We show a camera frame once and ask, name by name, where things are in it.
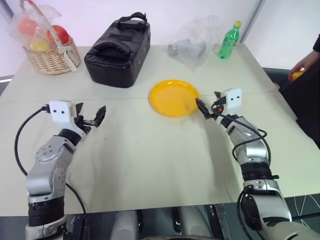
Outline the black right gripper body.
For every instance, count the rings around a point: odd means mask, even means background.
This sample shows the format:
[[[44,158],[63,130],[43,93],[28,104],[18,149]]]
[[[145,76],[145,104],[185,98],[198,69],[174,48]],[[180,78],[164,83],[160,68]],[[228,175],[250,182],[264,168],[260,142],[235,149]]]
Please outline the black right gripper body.
[[[218,118],[225,116],[223,115],[224,105],[226,104],[226,97],[218,98],[212,105],[211,105],[211,114],[209,115],[211,118]]]

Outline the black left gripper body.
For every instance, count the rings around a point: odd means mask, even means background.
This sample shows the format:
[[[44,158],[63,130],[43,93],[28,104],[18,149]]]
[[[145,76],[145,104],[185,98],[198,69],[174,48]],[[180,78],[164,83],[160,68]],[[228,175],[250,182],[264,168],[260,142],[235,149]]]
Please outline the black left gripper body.
[[[95,120],[85,120],[82,115],[78,115],[74,122],[85,134],[88,134],[92,127],[97,127]]]

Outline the person's bare hand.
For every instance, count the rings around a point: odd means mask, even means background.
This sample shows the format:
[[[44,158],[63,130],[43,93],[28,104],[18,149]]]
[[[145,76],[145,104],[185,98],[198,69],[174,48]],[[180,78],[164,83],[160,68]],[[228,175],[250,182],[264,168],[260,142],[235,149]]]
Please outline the person's bare hand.
[[[307,71],[312,65],[314,65],[317,61],[320,60],[320,53],[318,51],[312,50],[306,57],[300,60],[289,72],[288,79],[292,80],[292,75],[294,72],[298,72],[301,69]]]

